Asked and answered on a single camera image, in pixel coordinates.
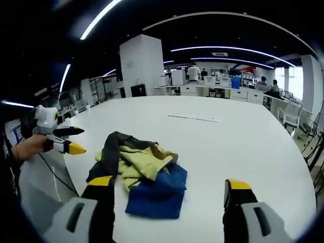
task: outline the led light strip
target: led light strip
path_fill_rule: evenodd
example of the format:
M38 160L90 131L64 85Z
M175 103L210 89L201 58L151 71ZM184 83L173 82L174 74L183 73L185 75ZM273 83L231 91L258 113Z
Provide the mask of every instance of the led light strip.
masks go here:
M106 15L113 7L119 4L122 0L113 0L110 4L108 4L91 22L91 24L87 27L83 35L80 39L85 39L89 35L90 31L98 24L98 22L102 19L103 16Z
M14 105L14 106L21 106L21 107L27 107L27 108L34 108L34 106L32 105L24 105L24 104L19 104L19 103L15 103L15 102L9 102L9 101L1 101L2 103L6 104L6 105Z
M111 74L112 72L115 72L115 71L116 71L116 69L114 69L114 70L112 70L112 71L109 71L109 72L107 72L107 73L105 74L105 76L108 75L108 74Z
M249 62L249 63L253 63L253 64L257 64L257 65L261 65L261 66L265 66L265 67L274 69L274 67L270 67L270 66L267 66L267 65L258 63L258 62L251 62L251 61L240 60L240 59L218 58L218 57L198 57L198 58L191 58L191 60L201 60L201 59L217 59L217 60L229 60L229 61L238 61L238 62Z
M240 47L221 47L221 46L203 46L203 47L187 47L187 48L180 48L180 49L174 49L174 50L171 50L171 52L177 52L177 51L184 51L184 50L191 50L191 49L204 49L204 48L223 48L223 49L234 49L234 50L240 50L240 51L248 51L248 52L254 52L254 53L258 53L258 54L261 54L261 55L265 55L265 56L268 56L268 57L272 57L272 58L275 58L279 61L282 61L282 62L285 62L293 67L296 67L294 64L284 60L284 59L281 59L279 57L276 57L276 56L273 56L273 55L270 55L270 54L267 54L267 53L264 53L264 52L259 52L259 51L255 51L255 50L251 50L251 49L246 49L246 48L240 48Z
M67 72L68 72L69 69L70 69L70 66L71 66L71 64L68 64L68 65L66 66L66 69L65 69L65 72L64 72L64 75L63 75L63 78L62 78L62 82L61 82L60 93L62 92L63 85L64 85L64 81L65 81L65 78L66 78Z

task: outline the human hand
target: human hand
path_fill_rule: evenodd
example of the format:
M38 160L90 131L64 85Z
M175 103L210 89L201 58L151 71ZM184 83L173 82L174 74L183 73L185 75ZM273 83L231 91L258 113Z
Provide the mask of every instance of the human hand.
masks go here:
M34 134L32 137L13 147L12 153L16 161L25 161L37 153L44 152L44 148L48 147L47 143L46 136Z

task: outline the white table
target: white table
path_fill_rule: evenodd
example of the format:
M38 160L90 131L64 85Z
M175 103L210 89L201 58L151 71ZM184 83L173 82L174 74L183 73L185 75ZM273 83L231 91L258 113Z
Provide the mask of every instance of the white table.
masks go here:
M173 112L213 116L220 122L169 117ZM300 235L315 214L306 163L290 135L261 105L203 97L138 97L105 102L70 122L85 129L70 140L87 153L64 156L79 194L87 186L95 153L114 131L157 141L178 153L179 164L188 171L178 220L127 215L128 195L117 179L113 238L118 243L224 242L223 200L228 178L249 183L257 199L284 219L291 237Z

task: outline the white pillar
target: white pillar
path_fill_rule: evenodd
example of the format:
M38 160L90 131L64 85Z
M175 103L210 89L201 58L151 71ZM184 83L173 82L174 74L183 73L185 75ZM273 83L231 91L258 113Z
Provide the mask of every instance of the white pillar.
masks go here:
M285 68L285 90L289 91L289 68Z
M126 97L131 97L131 87L139 84L145 84L146 95L155 95L157 77L164 75L161 40L141 34L119 50Z
M88 105L93 106L93 98L90 89L90 82L89 79L81 80L81 90L82 90L82 98L84 101L87 101Z
M320 63L311 55L302 56L304 73L303 103L306 109L313 113L315 120L323 102L323 77Z

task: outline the air vent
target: air vent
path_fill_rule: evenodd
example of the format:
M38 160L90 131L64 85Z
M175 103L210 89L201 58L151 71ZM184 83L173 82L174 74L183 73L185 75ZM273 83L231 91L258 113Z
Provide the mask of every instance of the air vent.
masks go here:
M212 52L213 56L215 57L228 57L226 52Z

